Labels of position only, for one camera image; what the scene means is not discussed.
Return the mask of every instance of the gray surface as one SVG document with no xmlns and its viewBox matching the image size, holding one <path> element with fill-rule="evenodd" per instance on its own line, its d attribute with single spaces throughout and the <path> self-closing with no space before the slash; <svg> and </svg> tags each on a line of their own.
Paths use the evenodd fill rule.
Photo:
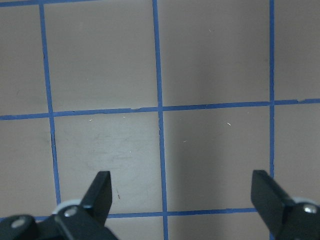
<svg viewBox="0 0 320 240">
<path fill-rule="evenodd" d="M 45 6 L 53 109 L 157 106 L 152 2 Z"/>
<path fill-rule="evenodd" d="M 269 2 L 160 0 L 164 105 L 269 100 Z"/>
<path fill-rule="evenodd" d="M 268 107 L 165 112 L 164 130 L 169 211 L 252 207 L 252 170 L 269 169 Z"/>
<path fill-rule="evenodd" d="M 38 6 L 0 8 L 0 115 L 48 112 Z"/>
<path fill-rule="evenodd" d="M 109 218 L 105 225 L 121 240 L 163 240 L 162 217 Z"/>
<path fill-rule="evenodd" d="M 82 198 L 110 170 L 111 213 L 162 211 L 156 112 L 59 117 L 55 132 L 63 201 Z"/>
<path fill-rule="evenodd" d="M 49 120 L 0 121 L 0 217 L 56 206 Z"/>
<path fill-rule="evenodd" d="M 275 97 L 320 98 L 320 2 L 275 2 Z"/>
<path fill-rule="evenodd" d="M 292 197 L 320 203 L 320 105 L 275 108 L 275 179 Z"/>
<path fill-rule="evenodd" d="M 170 240 L 269 239 L 257 213 L 170 216 L 168 225 Z"/>
</svg>

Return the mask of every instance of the blue grid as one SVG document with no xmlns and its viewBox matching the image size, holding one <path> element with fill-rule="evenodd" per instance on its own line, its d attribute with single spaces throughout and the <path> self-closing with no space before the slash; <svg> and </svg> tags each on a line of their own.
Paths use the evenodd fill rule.
<svg viewBox="0 0 320 240">
<path fill-rule="evenodd" d="M 24 0 L 13 2 L 0 2 L 2 7 L 16 7 L 38 5 L 40 13 L 41 40 L 43 50 L 43 65 L 47 96 L 48 113 L 20 114 L 20 115 L 2 115 L 0 121 L 23 120 L 23 119 L 41 119 L 49 118 L 51 133 L 51 148 L 53 158 L 53 173 L 55 183 L 56 202 L 61 202 L 59 173 L 55 140 L 55 117 L 63 116 L 80 116 L 94 114 L 123 114 L 123 113 L 147 113 L 157 112 L 159 117 L 159 147 L 160 147 L 160 168 L 161 168 L 161 187 L 162 187 L 162 212 L 140 212 L 140 213 L 118 213 L 110 214 L 109 218 L 137 218 L 137 217 L 163 217 L 163 236 L 164 240 L 168 240 L 168 217 L 169 216 L 190 216 L 190 215 L 209 215 L 209 214 L 233 214 L 233 213 L 254 213 L 254 208 L 228 208 L 228 209 L 211 209 L 211 210 L 192 210 L 192 211 L 168 211 L 167 209 L 167 190 L 166 190 L 166 171 L 165 171 L 165 147 L 164 147 L 164 118 L 163 112 L 167 111 L 186 111 L 186 110 L 204 110 L 204 109 L 223 109 L 223 108 L 242 108 L 242 107 L 269 107 L 269 137 L 270 137 L 270 156 L 269 156 L 269 172 L 274 176 L 274 153 L 275 153 L 275 106 L 279 105 L 301 105 L 301 104 L 320 104 L 320 98 L 305 99 L 299 101 L 297 99 L 275 100 L 274 92 L 274 51 L 275 51 L 275 10 L 274 0 L 269 0 L 269 101 L 253 101 L 253 102 L 226 102 L 217 104 L 200 104 L 200 105 L 179 105 L 179 106 L 163 106 L 162 99 L 162 78 L 161 78 L 161 58 L 160 58 L 160 38 L 159 38 L 159 21 L 158 21 L 158 5 L 157 0 L 152 0 L 153 7 L 153 25 L 155 40 L 155 58 L 156 58 L 156 78 L 157 78 L 157 107 L 142 107 L 138 109 L 117 108 L 117 109 L 93 109 L 93 110 L 77 110 L 77 111 L 54 111 L 52 106 L 52 95 L 50 85 L 49 60 L 47 50 L 46 23 L 44 4 L 55 3 L 72 3 L 72 2 L 89 2 L 96 0 Z M 44 220 L 47 216 L 36 216 L 36 220 Z"/>
</svg>

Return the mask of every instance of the vertical blue line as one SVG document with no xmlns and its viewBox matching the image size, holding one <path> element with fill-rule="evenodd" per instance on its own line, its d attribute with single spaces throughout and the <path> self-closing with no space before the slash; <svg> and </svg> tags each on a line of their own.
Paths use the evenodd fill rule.
<svg viewBox="0 0 320 240">
<path fill-rule="evenodd" d="M 45 9 L 44 9 L 43 3 L 39 4 L 39 12 L 40 12 L 41 39 L 42 39 L 42 50 L 43 50 L 44 78 L 45 78 L 45 88 L 46 88 L 46 101 L 48 104 L 50 133 L 51 133 L 51 148 L 52 148 L 52 159 L 53 159 L 53 176 L 54 176 L 54 186 L 55 186 L 55 197 L 56 197 L 56 203 L 59 204 L 61 202 L 61 195 L 60 195 L 56 138 L 55 138 L 55 119 L 54 119 L 54 110 L 52 107 L 47 36 L 46 36 Z"/>
<path fill-rule="evenodd" d="M 270 20 L 270 32 L 269 32 L 269 57 L 270 57 L 270 175 L 272 177 L 275 176 L 275 2 L 274 0 L 270 0 L 269 2 L 269 20 Z"/>
<path fill-rule="evenodd" d="M 162 99 L 160 38 L 159 38 L 159 19 L 158 19 L 157 0 L 152 0 L 152 9 L 153 9 L 158 116 L 159 116 L 159 146 L 160 146 L 160 168 L 161 168 L 162 211 L 163 211 L 163 239 L 168 240 L 169 234 L 168 234 L 168 214 L 167 214 L 168 209 L 167 209 L 167 184 L 166 184 L 166 163 L 165 163 L 164 112 L 163 112 L 163 99 Z"/>
</svg>

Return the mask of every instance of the metal screw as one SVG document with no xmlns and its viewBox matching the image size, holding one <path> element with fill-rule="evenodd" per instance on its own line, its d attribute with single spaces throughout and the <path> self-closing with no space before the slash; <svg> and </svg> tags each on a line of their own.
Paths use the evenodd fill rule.
<svg viewBox="0 0 320 240">
<path fill-rule="evenodd" d="M 64 216 L 65 217 L 72 217 L 73 215 L 75 215 L 77 213 L 77 207 L 76 206 L 72 206 L 70 208 L 68 208 L 65 212 L 64 212 Z"/>
<path fill-rule="evenodd" d="M 18 227 L 21 227 L 26 223 L 26 219 L 23 216 L 20 216 L 17 220 L 15 220 L 13 223 L 11 223 L 11 227 L 13 229 L 16 229 Z"/>
<path fill-rule="evenodd" d="M 318 209 L 313 204 L 305 204 L 303 205 L 303 210 L 308 214 L 316 214 Z"/>
</svg>

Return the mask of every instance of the silver bolt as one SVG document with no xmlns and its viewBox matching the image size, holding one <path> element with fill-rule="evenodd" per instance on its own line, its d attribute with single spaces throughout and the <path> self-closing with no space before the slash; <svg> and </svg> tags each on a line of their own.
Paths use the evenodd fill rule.
<svg viewBox="0 0 320 240">
<path fill-rule="evenodd" d="M 317 206 L 315 206 L 313 204 L 303 205 L 303 210 L 308 214 L 316 214 L 318 211 Z"/>
<path fill-rule="evenodd" d="M 75 215 L 77 213 L 77 207 L 76 206 L 72 206 L 70 208 L 68 208 L 65 212 L 64 212 L 64 216 L 65 217 L 72 217 L 73 215 Z"/>
<path fill-rule="evenodd" d="M 26 219 L 23 216 L 20 216 L 17 220 L 15 220 L 15 221 L 13 221 L 13 223 L 11 223 L 11 227 L 13 229 L 16 229 L 18 227 L 21 227 L 25 223 L 26 223 Z"/>
</svg>

